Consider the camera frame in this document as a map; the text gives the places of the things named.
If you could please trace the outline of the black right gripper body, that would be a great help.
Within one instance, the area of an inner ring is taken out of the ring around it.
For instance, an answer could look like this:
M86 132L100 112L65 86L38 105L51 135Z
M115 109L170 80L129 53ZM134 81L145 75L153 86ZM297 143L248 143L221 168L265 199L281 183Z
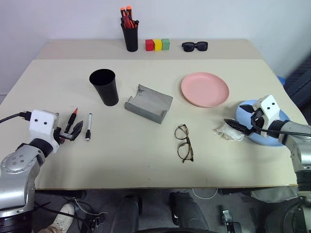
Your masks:
M251 125L258 132L261 132L262 127L264 125L264 119L263 119L263 111L260 108L256 109L254 113L252 114Z

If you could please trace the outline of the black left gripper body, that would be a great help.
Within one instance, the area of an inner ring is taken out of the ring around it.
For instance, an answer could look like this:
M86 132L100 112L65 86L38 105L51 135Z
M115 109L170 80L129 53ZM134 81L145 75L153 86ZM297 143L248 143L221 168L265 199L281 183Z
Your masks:
M57 127L53 132L53 137L58 145L62 145L65 140L73 141L73 135L63 132L60 127Z

